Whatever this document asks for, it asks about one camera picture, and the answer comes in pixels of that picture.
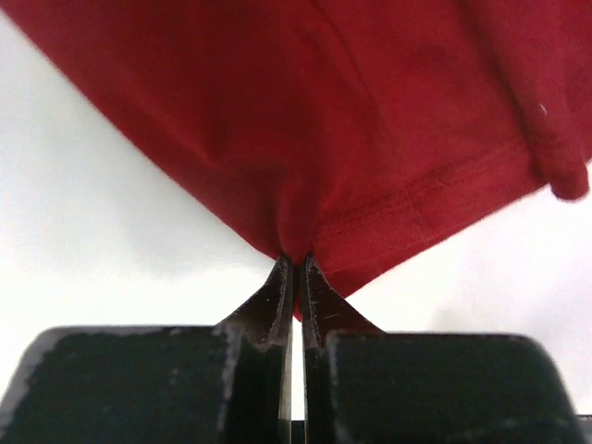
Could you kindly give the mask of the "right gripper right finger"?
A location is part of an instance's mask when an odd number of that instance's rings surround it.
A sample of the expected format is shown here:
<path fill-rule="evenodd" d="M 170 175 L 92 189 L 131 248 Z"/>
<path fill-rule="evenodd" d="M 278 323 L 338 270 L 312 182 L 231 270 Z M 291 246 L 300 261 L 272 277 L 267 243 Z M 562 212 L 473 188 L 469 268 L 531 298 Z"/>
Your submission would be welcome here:
<path fill-rule="evenodd" d="M 382 334 L 384 331 L 351 306 L 328 283 L 311 254 L 299 269 L 302 312 L 305 420 L 307 443 L 334 443 L 334 414 L 330 399 L 327 335 Z"/>

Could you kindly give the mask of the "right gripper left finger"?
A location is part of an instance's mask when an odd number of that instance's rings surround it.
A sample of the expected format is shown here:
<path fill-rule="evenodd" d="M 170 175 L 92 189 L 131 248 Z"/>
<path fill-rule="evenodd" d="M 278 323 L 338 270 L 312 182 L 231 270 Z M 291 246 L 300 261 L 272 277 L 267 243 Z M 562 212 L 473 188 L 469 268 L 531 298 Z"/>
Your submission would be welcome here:
<path fill-rule="evenodd" d="M 281 255 L 264 285 L 214 329 L 228 345 L 223 443 L 291 442 L 293 292 L 294 265 Z"/>

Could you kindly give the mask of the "red t shirt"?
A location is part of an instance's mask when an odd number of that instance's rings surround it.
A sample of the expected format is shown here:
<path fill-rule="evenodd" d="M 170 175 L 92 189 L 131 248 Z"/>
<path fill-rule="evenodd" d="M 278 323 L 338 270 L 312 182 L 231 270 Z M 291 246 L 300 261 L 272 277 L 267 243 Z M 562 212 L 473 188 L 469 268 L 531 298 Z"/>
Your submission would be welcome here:
<path fill-rule="evenodd" d="M 5 1 L 143 154 L 349 296 L 550 186 L 589 189 L 587 1 Z"/>

